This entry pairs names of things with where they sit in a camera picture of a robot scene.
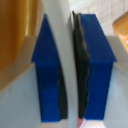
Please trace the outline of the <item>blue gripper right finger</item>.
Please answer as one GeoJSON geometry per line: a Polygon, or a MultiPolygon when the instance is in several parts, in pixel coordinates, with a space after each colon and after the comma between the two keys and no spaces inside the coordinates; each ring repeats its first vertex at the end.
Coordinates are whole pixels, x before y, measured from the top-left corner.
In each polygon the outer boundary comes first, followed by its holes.
{"type": "Polygon", "coordinates": [[[79,117],[128,128],[128,53],[95,14],[73,14],[79,117]]]}

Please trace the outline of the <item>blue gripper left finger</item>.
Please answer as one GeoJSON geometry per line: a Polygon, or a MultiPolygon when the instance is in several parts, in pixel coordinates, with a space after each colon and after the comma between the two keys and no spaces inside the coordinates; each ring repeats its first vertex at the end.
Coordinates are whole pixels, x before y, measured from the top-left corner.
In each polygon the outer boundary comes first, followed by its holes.
{"type": "Polygon", "coordinates": [[[61,67],[44,15],[38,37],[26,37],[16,61],[0,71],[0,128],[40,128],[59,122],[61,67]]]}

